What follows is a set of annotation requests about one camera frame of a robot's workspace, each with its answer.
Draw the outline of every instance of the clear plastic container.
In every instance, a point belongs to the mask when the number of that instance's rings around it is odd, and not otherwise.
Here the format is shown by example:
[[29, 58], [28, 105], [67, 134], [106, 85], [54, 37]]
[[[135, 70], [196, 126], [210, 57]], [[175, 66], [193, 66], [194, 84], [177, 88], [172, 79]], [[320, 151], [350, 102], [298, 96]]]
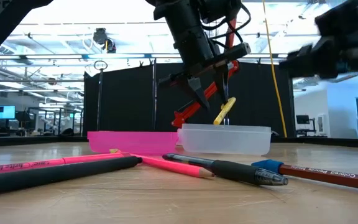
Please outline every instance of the clear plastic container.
[[178, 142], [189, 152], [264, 155], [271, 135], [270, 127], [183, 124]]

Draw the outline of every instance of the blue pen cap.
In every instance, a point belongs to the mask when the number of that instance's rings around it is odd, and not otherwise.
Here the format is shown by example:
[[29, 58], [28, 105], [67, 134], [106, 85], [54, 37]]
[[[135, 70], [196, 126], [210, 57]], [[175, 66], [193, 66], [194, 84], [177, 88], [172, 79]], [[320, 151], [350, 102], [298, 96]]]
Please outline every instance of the blue pen cap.
[[260, 167], [260, 168], [263, 168], [263, 169], [270, 170], [272, 172], [275, 172], [276, 174], [280, 174], [278, 172], [278, 169], [283, 164], [284, 163], [280, 162], [280, 161], [274, 161], [272, 159], [267, 159], [267, 160], [264, 160], [264, 161], [254, 162], [251, 165], [257, 166], [257, 167]]

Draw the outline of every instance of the computer monitor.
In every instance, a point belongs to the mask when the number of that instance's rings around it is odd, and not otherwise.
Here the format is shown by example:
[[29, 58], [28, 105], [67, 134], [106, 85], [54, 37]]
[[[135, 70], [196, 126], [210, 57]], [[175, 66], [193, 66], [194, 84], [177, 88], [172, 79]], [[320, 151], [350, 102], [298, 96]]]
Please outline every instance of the computer monitor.
[[310, 124], [309, 115], [297, 115], [296, 122], [298, 124]]
[[15, 106], [0, 106], [0, 119], [15, 119]]

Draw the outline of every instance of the black pencil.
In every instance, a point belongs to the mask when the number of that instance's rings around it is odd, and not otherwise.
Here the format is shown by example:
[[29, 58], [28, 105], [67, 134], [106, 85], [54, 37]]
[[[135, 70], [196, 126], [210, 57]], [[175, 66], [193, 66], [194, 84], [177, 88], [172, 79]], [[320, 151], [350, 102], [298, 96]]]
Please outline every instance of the black pencil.
[[0, 193], [130, 168], [140, 162], [142, 162], [142, 158], [128, 156], [117, 159], [6, 172], [0, 174]]

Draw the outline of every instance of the yellow cable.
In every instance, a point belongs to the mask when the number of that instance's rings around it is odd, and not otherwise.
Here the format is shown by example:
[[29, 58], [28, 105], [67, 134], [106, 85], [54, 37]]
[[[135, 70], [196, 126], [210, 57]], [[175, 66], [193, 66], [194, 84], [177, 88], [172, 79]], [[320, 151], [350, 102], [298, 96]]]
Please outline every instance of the yellow cable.
[[278, 100], [278, 106], [280, 107], [280, 116], [281, 116], [281, 122], [283, 123], [284, 137], [287, 137], [287, 128], [285, 127], [283, 107], [282, 107], [282, 105], [281, 105], [280, 92], [278, 91], [277, 80], [276, 80], [276, 73], [275, 73], [275, 71], [274, 71], [272, 46], [270, 45], [270, 35], [269, 35], [269, 26], [267, 25], [267, 16], [266, 16], [265, 0], [262, 0], [262, 3], [263, 3], [263, 5], [264, 5], [266, 34], [267, 34], [267, 43], [268, 43], [268, 50], [269, 50], [269, 53], [270, 53], [270, 62], [272, 63], [272, 74], [273, 74], [274, 87], [275, 87], [275, 89], [276, 89], [276, 95], [277, 95], [277, 100]]

